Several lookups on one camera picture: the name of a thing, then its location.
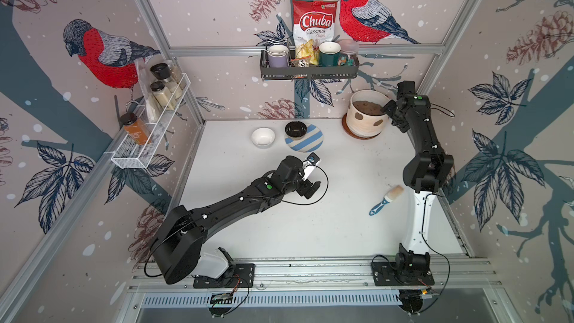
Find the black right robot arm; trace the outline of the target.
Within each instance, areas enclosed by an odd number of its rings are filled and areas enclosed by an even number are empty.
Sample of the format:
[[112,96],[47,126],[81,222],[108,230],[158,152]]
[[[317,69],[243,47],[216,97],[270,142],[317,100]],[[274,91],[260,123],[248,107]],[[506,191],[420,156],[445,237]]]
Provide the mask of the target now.
[[431,102],[416,92],[416,85],[403,81],[397,85],[397,97],[384,106],[392,125],[412,138],[415,156],[403,170],[403,181],[412,191],[408,203],[407,234],[399,245],[396,257],[401,271],[427,272],[430,269],[430,248],[426,232],[433,199],[445,184],[454,166],[453,156],[439,143],[431,118]]

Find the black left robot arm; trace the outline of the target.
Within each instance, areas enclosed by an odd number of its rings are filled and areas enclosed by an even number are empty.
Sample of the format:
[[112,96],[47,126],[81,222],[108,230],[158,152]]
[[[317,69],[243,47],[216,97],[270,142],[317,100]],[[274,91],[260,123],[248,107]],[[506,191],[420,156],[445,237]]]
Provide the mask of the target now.
[[287,156],[276,170],[256,178],[248,187],[237,194],[208,206],[187,210],[177,206],[165,216],[155,236],[149,242],[148,259],[153,258],[160,270],[160,277],[168,285],[192,275],[197,267],[198,275],[215,280],[231,277],[233,261],[221,249],[220,257],[226,263],[218,273],[206,270],[206,259],[201,257],[203,244],[219,231],[251,215],[263,213],[285,202],[287,194],[296,192],[310,199],[321,187],[321,183],[310,182],[309,175],[321,162],[319,156],[311,153],[302,161]]

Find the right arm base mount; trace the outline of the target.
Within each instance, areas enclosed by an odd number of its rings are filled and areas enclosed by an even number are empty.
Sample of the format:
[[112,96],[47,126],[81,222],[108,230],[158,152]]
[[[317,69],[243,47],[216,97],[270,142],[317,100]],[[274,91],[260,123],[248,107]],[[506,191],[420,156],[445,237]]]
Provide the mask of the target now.
[[415,254],[399,245],[394,260],[384,255],[376,255],[371,263],[372,277],[377,287],[432,287],[435,284],[431,272],[429,253]]

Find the blue white scrub brush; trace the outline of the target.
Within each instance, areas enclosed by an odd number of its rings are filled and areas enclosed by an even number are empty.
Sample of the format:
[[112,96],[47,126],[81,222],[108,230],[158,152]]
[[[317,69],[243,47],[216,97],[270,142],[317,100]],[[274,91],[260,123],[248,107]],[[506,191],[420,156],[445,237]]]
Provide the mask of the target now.
[[401,185],[396,185],[394,188],[392,188],[385,194],[383,200],[381,200],[380,203],[376,204],[371,208],[371,210],[369,211],[369,215],[370,216],[377,215],[386,205],[392,203],[394,200],[400,197],[403,194],[403,192],[404,188]]

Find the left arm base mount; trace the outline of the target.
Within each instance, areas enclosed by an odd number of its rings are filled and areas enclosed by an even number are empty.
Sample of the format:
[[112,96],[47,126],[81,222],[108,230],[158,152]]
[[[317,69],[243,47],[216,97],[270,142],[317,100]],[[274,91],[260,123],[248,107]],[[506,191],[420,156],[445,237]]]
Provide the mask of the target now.
[[256,265],[237,263],[224,248],[200,256],[196,268],[191,272],[195,289],[252,288]]

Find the white ceramic flower pot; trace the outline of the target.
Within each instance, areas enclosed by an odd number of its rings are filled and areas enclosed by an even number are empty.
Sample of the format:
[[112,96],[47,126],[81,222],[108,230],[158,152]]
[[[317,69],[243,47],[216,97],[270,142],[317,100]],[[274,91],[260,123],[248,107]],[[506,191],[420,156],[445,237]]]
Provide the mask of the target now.
[[361,137],[381,134],[390,121],[383,107],[390,98],[378,91],[357,91],[350,98],[346,122],[350,130]]

